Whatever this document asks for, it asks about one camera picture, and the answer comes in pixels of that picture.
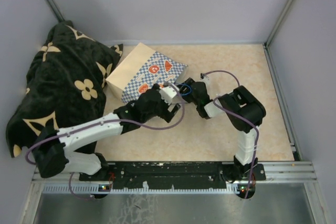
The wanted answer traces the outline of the blue checkered paper bag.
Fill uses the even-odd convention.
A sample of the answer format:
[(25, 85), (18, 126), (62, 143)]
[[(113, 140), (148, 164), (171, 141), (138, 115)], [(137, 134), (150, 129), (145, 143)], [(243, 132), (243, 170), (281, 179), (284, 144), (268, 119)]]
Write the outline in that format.
[(107, 77), (112, 93), (123, 103), (137, 100), (154, 84), (180, 83), (188, 65), (139, 43)]

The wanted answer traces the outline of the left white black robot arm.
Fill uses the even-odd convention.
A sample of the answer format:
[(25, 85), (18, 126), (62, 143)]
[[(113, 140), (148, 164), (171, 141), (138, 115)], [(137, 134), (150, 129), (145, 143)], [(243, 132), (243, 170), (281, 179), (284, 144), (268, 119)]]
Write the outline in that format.
[(160, 117), (171, 122), (181, 108), (170, 106), (180, 92), (173, 84), (163, 87), (155, 84), (135, 101), (119, 107), (101, 118), (53, 130), (45, 127), (28, 152), (34, 157), (42, 178), (51, 178), (60, 173), (82, 173), (98, 180), (108, 177), (109, 167), (100, 153), (79, 153), (78, 149), (109, 136), (118, 136), (147, 127), (146, 122)]

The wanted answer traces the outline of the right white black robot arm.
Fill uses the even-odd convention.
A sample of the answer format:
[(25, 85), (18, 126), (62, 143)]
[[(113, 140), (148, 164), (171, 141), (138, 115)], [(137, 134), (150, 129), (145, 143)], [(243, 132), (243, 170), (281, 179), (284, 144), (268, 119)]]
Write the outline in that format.
[(253, 169), (258, 164), (257, 145), (259, 127), (266, 109), (244, 86), (240, 85), (231, 93), (211, 99), (206, 83), (188, 78), (178, 84), (181, 96), (186, 103), (192, 103), (201, 118), (211, 119), (225, 113), (233, 127), (238, 131), (238, 149), (234, 155), (233, 168), (223, 172), (228, 182), (254, 179)]

